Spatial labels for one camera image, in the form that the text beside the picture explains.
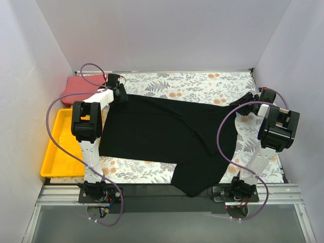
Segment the black t shirt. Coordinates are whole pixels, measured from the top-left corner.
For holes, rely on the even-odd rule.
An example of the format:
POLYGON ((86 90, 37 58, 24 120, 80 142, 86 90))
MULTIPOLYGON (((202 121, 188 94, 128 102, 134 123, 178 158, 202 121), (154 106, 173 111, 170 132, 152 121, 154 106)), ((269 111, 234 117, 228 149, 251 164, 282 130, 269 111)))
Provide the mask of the black t shirt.
POLYGON ((236 149, 232 106, 129 95, 112 105, 101 156, 175 164, 171 184, 190 197, 218 184, 236 149))

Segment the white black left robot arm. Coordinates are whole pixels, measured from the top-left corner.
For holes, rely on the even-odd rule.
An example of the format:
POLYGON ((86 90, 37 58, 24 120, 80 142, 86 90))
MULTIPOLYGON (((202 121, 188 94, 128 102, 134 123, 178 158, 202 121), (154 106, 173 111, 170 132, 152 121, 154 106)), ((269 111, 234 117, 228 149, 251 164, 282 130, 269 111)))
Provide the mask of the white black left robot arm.
POLYGON ((121 193, 107 185, 102 178, 99 141, 103 131, 102 110, 110 103, 128 101, 124 84, 119 74, 110 73, 104 88, 84 101, 76 101, 72 108, 71 133, 82 151, 85 165, 84 182, 78 183, 82 190, 79 202, 120 203, 121 193))

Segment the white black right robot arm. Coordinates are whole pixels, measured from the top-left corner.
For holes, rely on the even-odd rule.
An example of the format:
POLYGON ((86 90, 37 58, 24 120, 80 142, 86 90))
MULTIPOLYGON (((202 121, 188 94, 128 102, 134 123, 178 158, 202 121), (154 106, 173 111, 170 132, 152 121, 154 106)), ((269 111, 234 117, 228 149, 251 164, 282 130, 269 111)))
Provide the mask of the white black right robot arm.
POLYGON ((262 174, 271 159, 291 147, 296 136, 300 113, 276 106, 274 101, 278 92, 275 90, 262 87, 259 91, 260 94, 256 95, 248 92, 230 103, 230 106, 236 108, 251 101, 262 102, 240 108, 238 113, 248 115, 252 112, 263 118, 257 136, 258 145, 247 168, 242 169, 231 181, 228 193, 234 201, 249 199, 256 194, 256 177, 262 174))

